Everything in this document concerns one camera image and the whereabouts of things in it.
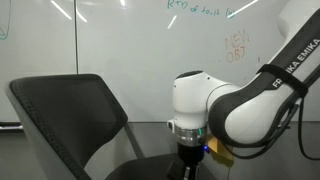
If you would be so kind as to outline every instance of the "chair backrest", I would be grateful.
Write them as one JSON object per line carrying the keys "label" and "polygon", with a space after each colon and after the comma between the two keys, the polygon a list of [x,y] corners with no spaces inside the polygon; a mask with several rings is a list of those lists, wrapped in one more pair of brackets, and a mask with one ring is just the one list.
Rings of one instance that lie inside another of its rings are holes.
{"label": "chair backrest", "polygon": [[90,179],[84,166],[128,119],[93,74],[17,79],[7,95],[49,179]]}

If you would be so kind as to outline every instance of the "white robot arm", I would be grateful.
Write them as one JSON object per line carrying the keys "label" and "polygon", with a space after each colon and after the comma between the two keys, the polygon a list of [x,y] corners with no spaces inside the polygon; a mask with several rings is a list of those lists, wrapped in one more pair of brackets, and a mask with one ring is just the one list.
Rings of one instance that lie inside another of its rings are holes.
{"label": "white robot arm", "polygon": [[207,123],[215,137],[233,147],[262,147],[275,136],[284,115],[320,76],[320,1],[289,1],[278,26],[284,45],[246,86],[202,71],[175,80],[169,126],[178,147],[200,147]]}

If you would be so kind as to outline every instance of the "black chair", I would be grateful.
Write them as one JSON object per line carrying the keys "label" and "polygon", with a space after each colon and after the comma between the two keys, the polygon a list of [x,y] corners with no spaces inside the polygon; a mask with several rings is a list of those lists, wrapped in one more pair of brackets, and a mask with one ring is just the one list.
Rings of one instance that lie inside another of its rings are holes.
{"label": "black chair", "polygon": [[[91,179],[86,163],[127,123],[110,89],[93,74],[17,79],[7,95],[48,179]],[[167,179],[174,160],[176,154],[128,161],[106,179]],[[200,168],[199,179],[212,179],[203,165]]]}

